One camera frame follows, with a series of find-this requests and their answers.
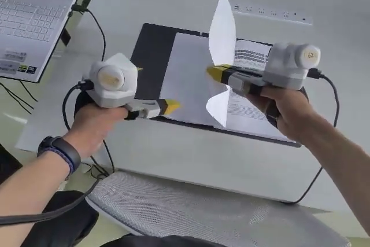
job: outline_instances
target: floor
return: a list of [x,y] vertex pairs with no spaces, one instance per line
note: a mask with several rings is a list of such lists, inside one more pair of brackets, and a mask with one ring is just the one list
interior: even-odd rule
[[[68,23],[68,29],[73,30],[77,26],[79,19],[80,15],[75,13]],[[63,49],[63,45],[58,45],[57,50],[59,53],[61,53]],[[27,85],[36,98],[41,96],[43,85],[48,80],[50,76],[49,73],[53,70],[53,64],[57,62],[58,58],[52,59],[40,84]],[[6,79],[0,79],[0,82],[5,84],[20,97],[29,101],[30,104],[34,103],[20,86],[19,82]],[[25,164],[33,160],[35,158],[35,154],[15,149],[14,145],[16,144],[24,125],[27,123],[28,114],[22,110],[1,87],[0,104],[0,143],[3,144],[8,151],[14,154],[18,160]],[[85,191],[92,183],[93,179],[88,174],[84,174],[83,169],[81,169],[79,172],[74,174],[66,185],[66,189]],[[370,246],[370,239],[357,238],[367,236],[353,215],[349,213],[321,213],[315,216],[337,232],[350,237],[352,246]],[[122,237],[126,233],[127,232],[121,227],[101,216],[91,234],[79,244],[79,247],[99,247],[108,241]]]

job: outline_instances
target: black mat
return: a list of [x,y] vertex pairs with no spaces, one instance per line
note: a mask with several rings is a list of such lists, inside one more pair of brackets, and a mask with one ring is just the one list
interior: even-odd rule
[[[132,63],[134,63],[137,67],[145,69],[144,71],[139,72],[138,89],[136,91],[135,98],[158,99],[160,97],[168,61],[171,56],[172,46],[177,33],[208,38],[207,33],[200,33],[197,31],[189,31],[180,28],[166,27],[149,23],[143,25],[131,57]],[[239,137],[252,138],[266,142],[273,142],[281,145],[293,146],[296,148],[301,146],[297,143],[269,139],[255,135],[242,134],[238,132],[219,130],[218,128],[201,124],[188,124],[180,121],[169,120],[164,117],[157,117],[153,120],[163,121],[171,124],[178,124],[186,127],[200,128],[203,130],[214,132],[221,132],[225,134],[236,135]]]

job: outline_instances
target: chair backrest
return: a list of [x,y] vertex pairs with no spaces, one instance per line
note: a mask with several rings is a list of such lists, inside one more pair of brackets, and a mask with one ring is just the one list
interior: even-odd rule
[[102,180],[87,201],[143,235],[191,236],[229,247],[350,246],[300,207],[129,172]]

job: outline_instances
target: laptop keyboard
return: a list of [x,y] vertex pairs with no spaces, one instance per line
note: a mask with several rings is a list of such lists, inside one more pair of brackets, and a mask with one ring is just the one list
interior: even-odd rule
[[64,8],[0,0],[0,34],[48,42]]

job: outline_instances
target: laptop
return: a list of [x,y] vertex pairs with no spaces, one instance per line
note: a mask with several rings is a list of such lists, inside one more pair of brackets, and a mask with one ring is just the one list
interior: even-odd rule
[[0,77],[38,82],[76,0],[0,0]]

